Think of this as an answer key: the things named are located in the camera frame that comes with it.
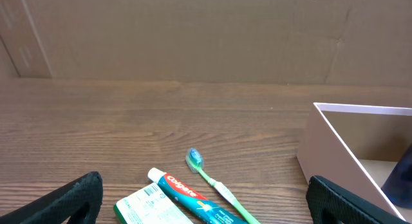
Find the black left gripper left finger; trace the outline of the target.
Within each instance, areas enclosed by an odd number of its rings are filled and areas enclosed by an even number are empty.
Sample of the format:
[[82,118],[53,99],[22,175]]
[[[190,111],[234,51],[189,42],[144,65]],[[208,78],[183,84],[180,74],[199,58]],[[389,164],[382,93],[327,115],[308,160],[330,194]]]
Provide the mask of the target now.
[[47,195],[1,216],[1,223],[95,224],[103,199],[103,181],[90,172]]

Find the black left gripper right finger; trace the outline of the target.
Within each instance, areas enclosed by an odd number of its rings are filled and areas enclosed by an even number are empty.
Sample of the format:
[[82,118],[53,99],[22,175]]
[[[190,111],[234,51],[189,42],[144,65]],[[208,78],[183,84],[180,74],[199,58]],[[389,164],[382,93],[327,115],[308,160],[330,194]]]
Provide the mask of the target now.
[[310,178],[306,201],[314,224],[407,224],[319,175]]

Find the green white soap bar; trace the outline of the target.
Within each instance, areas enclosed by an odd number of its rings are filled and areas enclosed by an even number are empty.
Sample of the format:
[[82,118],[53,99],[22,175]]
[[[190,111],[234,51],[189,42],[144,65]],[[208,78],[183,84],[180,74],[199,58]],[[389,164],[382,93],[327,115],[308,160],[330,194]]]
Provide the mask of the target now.
[[156,183],[117,201],[113,210],[123,224],[193,224]]

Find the clear soap pump bottle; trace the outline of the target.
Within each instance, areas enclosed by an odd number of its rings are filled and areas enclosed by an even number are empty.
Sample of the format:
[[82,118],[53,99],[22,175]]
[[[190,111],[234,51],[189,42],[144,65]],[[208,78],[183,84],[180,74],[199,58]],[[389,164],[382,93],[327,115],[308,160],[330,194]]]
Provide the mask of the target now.
[[396,164],[381,189],[394,205],[405,209],[411,208],[411,146]]

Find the Colgate toothpaste tube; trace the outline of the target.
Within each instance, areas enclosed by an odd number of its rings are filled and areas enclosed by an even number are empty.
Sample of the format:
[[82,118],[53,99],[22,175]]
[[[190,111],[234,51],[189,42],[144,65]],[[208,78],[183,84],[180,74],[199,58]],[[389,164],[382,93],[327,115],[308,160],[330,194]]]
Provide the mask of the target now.
[[149,170],[147,176],[171,200],[182,204],[205,223],[247,224],[243,219],[231,214],[169,173],[153,167]]

